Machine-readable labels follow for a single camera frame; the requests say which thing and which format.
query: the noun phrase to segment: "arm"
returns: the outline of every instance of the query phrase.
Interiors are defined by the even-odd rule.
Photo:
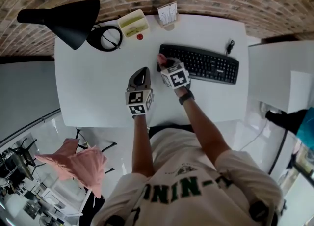
[[[187,93],[187,90],[182,87],[176,89],[175,93],[180,98]],[[217,127],[207,118],[194,99],[186,100],[183,107],[203,151],[214,164],[218,156],[230,148]]]
[[[145,115],[138,115],[134,118],[132,173],[140,173],[146,177],[155,173]]]

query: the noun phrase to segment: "white desk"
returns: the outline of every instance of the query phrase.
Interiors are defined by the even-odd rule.
[[[243,23],[208,16],[181,15],[175,29],[162,29],[154,16],[147,16],[150,33],[144,39],[124,38],[121,49],[102,52],[85,42],[74,51],[59,38],[55,41],[55,73],[64,123],[80,127],[132,127],[125,105],[129,77],[139,68],[151,71],[154,106],[148,125],[165,122],[188,124],[173,90],[157,72],[161,44],[178,44],[225,53],[227,43],[235,46],[231,57],[240,62],[236,85],[192,79],[196,102],[214,122],[244,119],[248,96],[248,49]],[[106,25],[117,25],[116,20]]]

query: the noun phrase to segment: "red button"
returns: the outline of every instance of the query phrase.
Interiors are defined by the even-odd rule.
[[[138,34],[138,35],[136,36],[136,38],[137,38],[138,40],[142,40],[144,37],[143,37],[142,34]]]

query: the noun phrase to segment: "white t-shirt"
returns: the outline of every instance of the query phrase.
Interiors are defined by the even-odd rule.
[[[103,226],[110,216],[118,215],[139,189],[142,194],[126,226],[260,225],[251,219],[243,192],[219,174],[227,170],[266,205],[282,206],[281,189],[246,152],[226,151],[217,158],[214,168],[194,133],[164,129],[151,141],[154,176],[122,176],[95,216],[94,225]]]

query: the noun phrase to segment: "gray wall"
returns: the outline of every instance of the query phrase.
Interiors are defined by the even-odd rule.
[[[53,61],[0,64],[0,141],[58,108]]]

